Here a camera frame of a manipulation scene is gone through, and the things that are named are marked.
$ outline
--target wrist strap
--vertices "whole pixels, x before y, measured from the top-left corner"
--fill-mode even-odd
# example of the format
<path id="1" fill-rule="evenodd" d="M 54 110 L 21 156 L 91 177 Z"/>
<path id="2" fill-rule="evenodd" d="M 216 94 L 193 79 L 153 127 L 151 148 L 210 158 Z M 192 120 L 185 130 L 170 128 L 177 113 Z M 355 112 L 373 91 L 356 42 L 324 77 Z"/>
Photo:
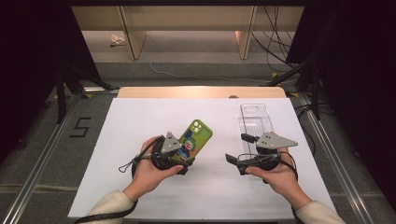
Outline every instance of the wrist strap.
<path id="1" fill-rule="evenodd" d="M 76 220 L 75 224 L 78 223 L 85 223 L 85 222 L 92 222 L 92 221 L 97 221 L 97 220 L 104 220 L 104 219 L 113 219 L 113 218 L 119 218 L 119 217 L 126 217 L 129 214 L 131 214 L 134 209 L 136 208 L 137 202 L 134 202 L 134 205 L 132 205 L 132 208 L 122 211 L 122 212 L 117 212 L 117 213 L 103 213 L 103 214 L 97 214 L 97 215 L 91 215 L 87 217 L 81 217 Z"/>

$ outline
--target white sleeve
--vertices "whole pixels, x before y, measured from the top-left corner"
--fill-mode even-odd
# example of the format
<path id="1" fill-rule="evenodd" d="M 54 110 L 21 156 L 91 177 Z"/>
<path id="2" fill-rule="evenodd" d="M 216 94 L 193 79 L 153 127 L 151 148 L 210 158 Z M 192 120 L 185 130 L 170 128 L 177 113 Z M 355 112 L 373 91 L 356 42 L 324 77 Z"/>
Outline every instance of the white sleeve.
<path id="1" fill-rule="evenodd" d="M 326 223 L 339 224 L 345 223 L 331 208 L 323 203 L 312 201 L 296 211 L 297 217 L 305 224 Z"/>
<path id="2" fill-rule="evenodd" d="M 121 191 L 115 190 L 103 197 L 91 210 L 87 216 L 103 214 L 103 213 L 117 213 L 130 209 L 134 205 L 133 202 Z M 89 222 L 90 224 L 121 224 L 123 218 L 112 218 Z"/>

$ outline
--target left hand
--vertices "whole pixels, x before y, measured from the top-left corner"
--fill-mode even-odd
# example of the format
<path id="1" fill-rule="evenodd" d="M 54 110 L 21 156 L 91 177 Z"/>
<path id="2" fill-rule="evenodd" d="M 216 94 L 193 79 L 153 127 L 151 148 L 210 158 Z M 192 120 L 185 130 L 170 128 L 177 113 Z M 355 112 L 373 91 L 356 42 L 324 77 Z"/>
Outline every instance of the left hand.
<path id="1" fill-rule="evenodd" d="M 158 136 L 151 137 L 147 140 L 140 151 L 144 150 L 157 137 Z M 150 153 L 152 148 L 153 147 L 150 147 L 147 153 Z M 123 193 L 128 196 L 132 202 L 135 202 L 142 195 L 155 190 L 165 178 L 177 174 L 182 169 L 182 165 L 177 165 L 168 170 L 159 170 L 152 164 L 151 160 L 144 159 L 137 164 L 134 180 Z"/>

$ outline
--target floor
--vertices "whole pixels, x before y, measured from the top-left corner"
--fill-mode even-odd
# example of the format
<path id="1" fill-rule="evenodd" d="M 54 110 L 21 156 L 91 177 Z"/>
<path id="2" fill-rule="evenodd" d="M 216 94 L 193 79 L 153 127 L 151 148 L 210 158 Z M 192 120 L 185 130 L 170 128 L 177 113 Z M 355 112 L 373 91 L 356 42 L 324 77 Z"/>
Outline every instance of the floor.
<path id="1" fill-rule="evenodd" d="M 248 58 L 239 59 L 233 32 L 149 32 L 143 51 L 135 61 L 130 59 L 129 51 L 122 43 L 110 47 L 111 36 L 124 37 L 122 32 L 84 32 L 84 35 L 101 78 L 113 86 L 258 86 L 271 81 L 273 75 L 281 75 L 290 69 L 280 60 L 268 56 L 254 39 Z M 255 33 L 255 36 L 268 47 L 269 39 L 263 33 Z M 280 34 L 286 45 L 290 44 L 292 36 L 293 33 Z M 283 58 L 278 44 L 272 42 L 270 50 Z M 281 85 L 290 93 L 294 107 L 304 105 L 306 101 L 309 103 L 309 92 L 297 92 L 297 97 L 291 95 L 295 93 L 293 83 L 296 78 Z M 82 83 L 85 87 L 94 86 L 89 81 Z M 24 190 L 27 180 L 31 179 L 42 152 L 47 152 L 49 158 L 44 162 L 43 169 L 38 169 L 41 173 L 16 219 L 18 223 L 73 223 L 67 218 L 68 210 L 84 176 L 106 110 L 117 94 L 93 92 L 82 97 L 70 95 L 67 98 L 70 114 L 63 127 L 56 124 L 55 96 L 56 92 L 49 97 L 47 106 L 24 137 L 27 146 L 13 150 L 0 165 L 1 220 L 6 218 L 8 209 Z M 320 101 L 326 103 L 324 95 Z M 296 115 L 300 113 L 303 113 L 302 109 L 296 109 Z M 395 212 L 362 161 L 352 153 L 353 146 L 332 110 L 324 105 L 320 116 L 319 124 L 332 143 L 331 153 L 336 153 L 345 169 L 348 186 L 334 171 L 333 161 L 329 159 L 332 154 L 317 134 L 317 123 L 309 113 L 301 115 L 301 124 L 306 129 L 308 143 L 315 150 L 315 161 L 340 217 L 346 223 L 396 223 Z M 73 134 L 81 134 L 74 129 L 79 120 L 90 129 L 84 138 L 71 138 Z M 59 136 L 54 136 L 56 130 L 61 130 Z M 357 195 L 351 198 L 346 188 L 353 188 Z M 362 199 L 366 209 L 362 211 L 363 215 L 356 210 L 361 207 L 353 205 L 353 197 Z"/>

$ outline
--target table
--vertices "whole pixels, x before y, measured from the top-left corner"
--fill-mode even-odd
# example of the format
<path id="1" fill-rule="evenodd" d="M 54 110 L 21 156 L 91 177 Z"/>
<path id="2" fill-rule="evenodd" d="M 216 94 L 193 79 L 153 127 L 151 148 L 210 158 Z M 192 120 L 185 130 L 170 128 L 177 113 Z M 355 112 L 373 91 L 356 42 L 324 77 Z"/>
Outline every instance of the table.
<path id="1" fill-rule="evenodd" d="M 226 99 L 230 95 L 239 99 Z M 299 143 L 290 153 L 297 162 L 302 188 L 334 209 L 290 100 L 280 88 L 140 87 L 122 88 L 114 99 L 69 216 L 84 216 L 105 194 L 131 181 L 130 174 L 120 173 L 118 167 L 138 153 L 144 140 L 158 132 L 178 135 L 193 119 L 202 119 L 214 135 L 194 165 L 186 175 L 172 176 L 143 196 L 127 218 L 181 222 L 293 219 L 286 200 L 259 178 L 241 176 L 225 160 L 225 153 L 243 153 L 238 122 L 241 104 L 267 106 L 274 131 Z"/>

